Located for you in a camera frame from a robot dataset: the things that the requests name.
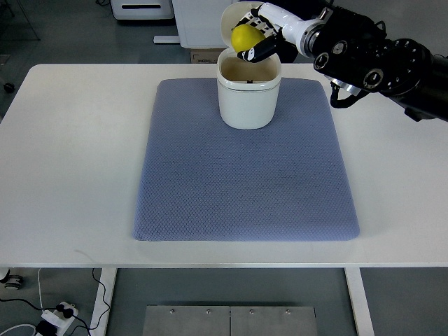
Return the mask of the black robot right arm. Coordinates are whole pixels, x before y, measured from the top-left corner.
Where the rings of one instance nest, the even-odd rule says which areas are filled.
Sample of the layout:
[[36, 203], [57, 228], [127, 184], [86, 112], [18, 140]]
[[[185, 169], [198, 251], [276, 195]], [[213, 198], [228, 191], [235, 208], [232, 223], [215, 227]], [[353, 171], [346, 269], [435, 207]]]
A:
[[370, 93], [389, 98], [415, 121], [447, 120], [447, 58], [410, 39], [386, 37], [383, 22], [329, 7], [304, 35], [314, 69], [331, 79], [330, 104], [345, 109]]

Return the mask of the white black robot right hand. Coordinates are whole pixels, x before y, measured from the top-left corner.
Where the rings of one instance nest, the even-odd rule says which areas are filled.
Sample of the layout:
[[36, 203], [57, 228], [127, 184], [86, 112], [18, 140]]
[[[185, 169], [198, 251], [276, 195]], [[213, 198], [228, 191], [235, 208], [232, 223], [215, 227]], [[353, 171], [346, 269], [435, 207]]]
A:
[[249, 50], [236, 52], [241, 60], [258, 63], [278, 52], [279, 44], [287, 42], [298, 53], [312, 57], [312, 39], [323, 25], [320, 19], [303, 20], [271, 3], [262, 3], [248, 9], [232, 28], [248, 24], [260, 30], [265, 39]]

